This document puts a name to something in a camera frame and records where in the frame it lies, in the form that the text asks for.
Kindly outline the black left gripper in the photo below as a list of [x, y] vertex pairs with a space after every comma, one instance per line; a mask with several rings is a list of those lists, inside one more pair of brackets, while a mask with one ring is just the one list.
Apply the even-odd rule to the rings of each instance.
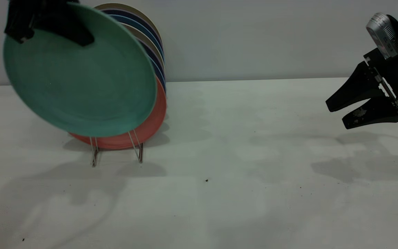
[[73, 10], [77, 0], [10, 0], [5, 34], [23, 44], [36, 30], [59, 35], [81, 47], [93, 44], [94, 36]]

